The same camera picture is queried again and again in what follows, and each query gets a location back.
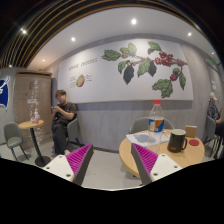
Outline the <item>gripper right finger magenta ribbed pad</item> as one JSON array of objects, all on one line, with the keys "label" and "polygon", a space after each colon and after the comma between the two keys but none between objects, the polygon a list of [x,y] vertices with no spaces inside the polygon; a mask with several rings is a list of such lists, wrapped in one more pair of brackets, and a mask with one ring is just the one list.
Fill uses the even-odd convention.
[{"label": "gripper right finger magenta ribbed pad", "polygon": [[143,185],[181,170],[181,167],[167,154],[158,155],[135,143],[131,146],[131,154]]}]

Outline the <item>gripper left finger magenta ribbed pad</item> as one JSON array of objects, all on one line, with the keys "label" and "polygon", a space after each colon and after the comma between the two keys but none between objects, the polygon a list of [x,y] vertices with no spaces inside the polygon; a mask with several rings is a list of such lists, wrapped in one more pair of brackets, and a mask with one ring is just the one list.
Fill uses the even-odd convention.
[{"label": "gripper left finger magenta ribbed pad", "polygon": [[44,170],[81,186],[93,153],[92,144],[83,146],[68,155],[58,155]]}]

